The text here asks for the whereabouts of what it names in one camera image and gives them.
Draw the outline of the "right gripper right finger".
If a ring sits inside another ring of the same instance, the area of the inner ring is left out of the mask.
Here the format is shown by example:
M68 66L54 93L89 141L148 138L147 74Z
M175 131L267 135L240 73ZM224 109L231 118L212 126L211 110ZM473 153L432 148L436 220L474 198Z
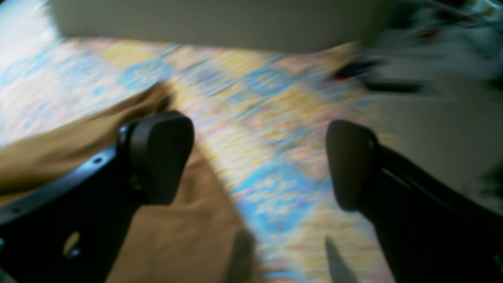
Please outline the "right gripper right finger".
M338 206L371 222L397 283L502 282L502 213L449 188L360 124L331 121L325 148Z

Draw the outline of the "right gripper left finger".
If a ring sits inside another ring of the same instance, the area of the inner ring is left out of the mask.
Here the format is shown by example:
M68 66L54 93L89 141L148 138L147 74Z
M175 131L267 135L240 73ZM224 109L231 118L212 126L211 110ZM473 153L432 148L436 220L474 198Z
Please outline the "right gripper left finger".
M116 143L1 207L1 270L18 283L103 283L143 205L169 205L195 141L169 111L124 124Z

